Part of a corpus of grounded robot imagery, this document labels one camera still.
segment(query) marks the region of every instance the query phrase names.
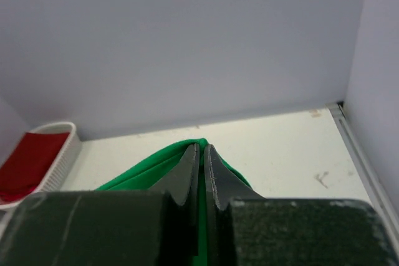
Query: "scratch mark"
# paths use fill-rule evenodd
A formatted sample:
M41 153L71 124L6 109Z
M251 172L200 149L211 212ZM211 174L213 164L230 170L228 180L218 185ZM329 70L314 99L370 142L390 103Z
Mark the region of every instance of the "scratch mark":
M240 200L235 200L231 203L231 205L233 207L243 207L245 206L245 202L244 201L240 201Z
M324 182L323 182L323 179L326 177L326 176L328 176L330 173L328 172L328 171L325 171L323 174L316 174L315 176L314 176L314 178L315 178L315 180L317 181L317 182L319 182L321 185L323 185L326 189L328 189L329 187L326 185L326 184L324 184Z
M309 110L309 112L312 118L318 118L322 116L322 114L317 109Z
M38 197L39 200L29 210L34 210L37 207L39 207L42 204L42 202L46 199L47 195L44 192L40 192L37 193L35 197Z
M4 260L5 255L7 254L7 252L13 246L15 235L18 232L19 228L21 227L22 222L24 221L26 208L23 205L21 205L19 210L20 210L20 212L14 217L14 219L10 219L10 221L8 223L10 225L8 238L7 239L3 238L4 239L4 243L3 243L3 246L0 249L0 257L1 257L2 261ZM13 214L14 214L14 212L8 212L8 215L10 217Z
M54 260L52 261L51 266L56 266L57 265L58 259L59 259L60 255L61 255L61 252L63 251L63 249L64 249L64 247L65 247L65 245L67 243L70 225L72 223L72 219L74 218L75 211L76 211L77 206L79 205L79 202L80 202L81 199L82 199L82 196L79 196L76 199L76 202L75 202L74 206L72 207L72 209L69 212L69 216L68 216L68 219L67 219L67 224L65 226L64 233L62 234L61 246L60 246L60 248L58 250L57 255L54 257Z

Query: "green fabric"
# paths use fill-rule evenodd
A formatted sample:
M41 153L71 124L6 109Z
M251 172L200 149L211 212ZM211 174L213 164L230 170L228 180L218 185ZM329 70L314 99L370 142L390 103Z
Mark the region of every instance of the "green fabric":
M136 164L128 171L119 175L110 182L99 187L97 190L121 190L121 189L147 189L169 172L183 156L187 147L198 143L200 147L199 159L199 180L198 180L198 256L194 257L194 266L207 265L206 256L206 199L205 199L205 178L204 178L204 149L208 141L204 138L198 140L184 140L173 143L166 148L152 154L148 158ZM230 169L242 182L248 184L245 178L233 169L225 160L224 165Z

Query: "white plastic basket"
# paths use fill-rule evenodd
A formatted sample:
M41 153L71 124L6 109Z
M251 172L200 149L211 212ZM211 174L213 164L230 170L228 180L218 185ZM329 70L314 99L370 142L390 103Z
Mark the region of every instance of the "white plastic basket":
M69 132L69 136L65 140L65 143L59 151L57 157L55 157L51 167L46 172L46 175L43 177L41 183L32 193L41 191L57 191L64 183L71 167L74 165L75 160L82 149L82 142L77 136L76 126L71 122L61 121L37 127L30 132L44 134ZM18 206L23 199L24 198L11 203L4 203L0 200L0 210L10 210Z

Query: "white panel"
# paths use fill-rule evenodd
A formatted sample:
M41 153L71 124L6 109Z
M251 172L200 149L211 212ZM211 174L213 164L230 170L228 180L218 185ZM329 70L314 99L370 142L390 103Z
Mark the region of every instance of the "white panel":
M0 0L0 93L84 138L343 99L362 0Z
M262 196L371 203L328 109L86 141L63 190L95 189L171 143L202 137Z
M398 0L365 0L345 107L351 125L397 210L398 20Z
M29 127L26 122L0 98L0 166Z

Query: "table surface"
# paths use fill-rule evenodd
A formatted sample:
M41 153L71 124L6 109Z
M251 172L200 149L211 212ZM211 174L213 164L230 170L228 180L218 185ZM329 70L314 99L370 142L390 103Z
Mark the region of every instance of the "table surface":
M202 137L264 197L371 204L327 108L86 141L62 190L95 189L171 143Z

